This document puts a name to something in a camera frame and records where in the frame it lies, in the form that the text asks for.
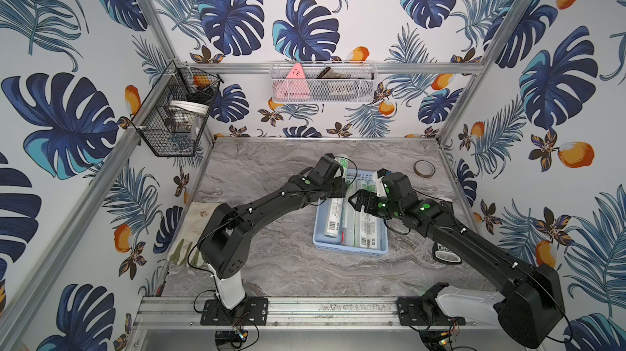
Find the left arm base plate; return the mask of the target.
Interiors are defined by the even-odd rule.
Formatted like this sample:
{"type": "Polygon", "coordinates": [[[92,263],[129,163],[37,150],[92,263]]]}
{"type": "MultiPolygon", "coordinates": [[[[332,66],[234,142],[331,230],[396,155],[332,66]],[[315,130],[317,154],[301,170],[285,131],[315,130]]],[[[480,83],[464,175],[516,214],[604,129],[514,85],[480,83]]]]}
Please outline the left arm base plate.
{"type": "Polygon", "coordinates": [[[220,300],[207,300],[201,313],[202,326],[258,326],[267,324],[269,300],[264,297],[245,297],[231,310],[220,300]]]}

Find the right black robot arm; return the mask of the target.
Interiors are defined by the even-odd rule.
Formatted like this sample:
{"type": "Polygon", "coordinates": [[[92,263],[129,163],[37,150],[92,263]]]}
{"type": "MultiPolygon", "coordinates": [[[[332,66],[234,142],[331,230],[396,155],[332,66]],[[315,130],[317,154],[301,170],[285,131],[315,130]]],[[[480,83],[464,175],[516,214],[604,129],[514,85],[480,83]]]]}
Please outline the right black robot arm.
{"type": "Polygon", "coordinates": [[[497,321],[514,341],[535,349],[565,317],[559,274],[518,259],[458,221],[434,199],[422,198],[402,173],[378,172],[378,190],[358,190],[348,201],[357,212],[398,219],[409,230],[448,248],[479,271],[504,297],[497,321]]]}

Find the light blue plastic basket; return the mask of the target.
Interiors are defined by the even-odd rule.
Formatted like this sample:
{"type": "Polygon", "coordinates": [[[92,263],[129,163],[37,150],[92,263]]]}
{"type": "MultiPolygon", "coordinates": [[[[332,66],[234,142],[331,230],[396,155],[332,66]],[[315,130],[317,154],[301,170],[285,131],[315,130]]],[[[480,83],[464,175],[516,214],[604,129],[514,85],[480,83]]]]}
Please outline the light blue plastic basket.
{"type": "Polygon", "coordinates": [[[383,221],[355,211],[347,198],[318,204],[312,241],[319,249],[366,256],[382,256],[389,250],[383,221]]]}

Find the plastic wrap roll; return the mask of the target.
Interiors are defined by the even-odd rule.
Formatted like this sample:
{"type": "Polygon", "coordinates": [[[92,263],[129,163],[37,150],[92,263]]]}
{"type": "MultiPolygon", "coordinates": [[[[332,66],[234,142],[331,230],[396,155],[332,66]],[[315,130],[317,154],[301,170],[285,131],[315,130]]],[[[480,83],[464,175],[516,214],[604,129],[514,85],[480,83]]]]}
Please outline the plastic wrap roll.
{"type": "Polygon", "coordinates": [[[384,228],[383,221],[377,217],[368,217],[368,248],[372,250],[381,251],[383,247],[381,242],[383,241],[381,231],[384,228]]]}
{"type": "MultiPolygon", "coordinates": [[[[337,155],[335,160],[341,165],[341,177],[344,183],[348,183],[348,168],[349,168],[349,160],[346,155],[337,155]]],[[[342,210],[343,210],[343,202],[344,196],[340,198],[333,198],[330,201],[329,205],[329,215],[324,228],[324,236],[329,238],[336,238],[339,236],[340,225],[342,220],[342,210]]]]}
{"type": "Polygon", "coordinates": [[[359,221],[359,247],[375,249],[377,246],[375,240],[375,230],[373,226],[372,216],[365,212],[365,205],[360,209],[358,215],[359,221]]]}
{"type": "Polygon", "coordinates": [[[349,198],[358,191],[358,183],[352,183],[347,190],[347,197],[344,200],[344,209],[342,215],[342,245],[347,247],[355,247],[355,210],[349,202],[349,198]]]}

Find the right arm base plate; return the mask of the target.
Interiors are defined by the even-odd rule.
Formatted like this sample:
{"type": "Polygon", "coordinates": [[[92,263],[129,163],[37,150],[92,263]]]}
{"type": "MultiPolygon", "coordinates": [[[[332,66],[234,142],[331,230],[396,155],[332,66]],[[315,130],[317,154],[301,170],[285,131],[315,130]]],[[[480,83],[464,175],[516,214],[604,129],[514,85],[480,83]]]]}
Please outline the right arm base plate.
{"type": "Polygon", "coordinates": [[[453,323],[453,317],[443,313],[432,298],[399,297],[396,308],[404,327],[449,327],[453,323]]]}

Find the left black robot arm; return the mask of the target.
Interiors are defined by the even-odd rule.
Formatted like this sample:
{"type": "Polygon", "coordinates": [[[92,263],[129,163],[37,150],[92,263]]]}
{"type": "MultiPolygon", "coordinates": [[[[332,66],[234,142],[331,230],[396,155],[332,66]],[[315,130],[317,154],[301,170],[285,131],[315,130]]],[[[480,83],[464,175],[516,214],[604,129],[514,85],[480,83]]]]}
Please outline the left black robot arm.
{"type": "Polygon", "coordinates": [[[246,298],[241,269],[249,257],[252,239],[264,227],[286,214],[325,199],[342,199],[347,182],[342,165],[332,154],[313,167],[291,176],[280,188],[248,204],[220,204],[210,215],[196,249],[213,275],[216,295],[226,310],[246,298]]]}

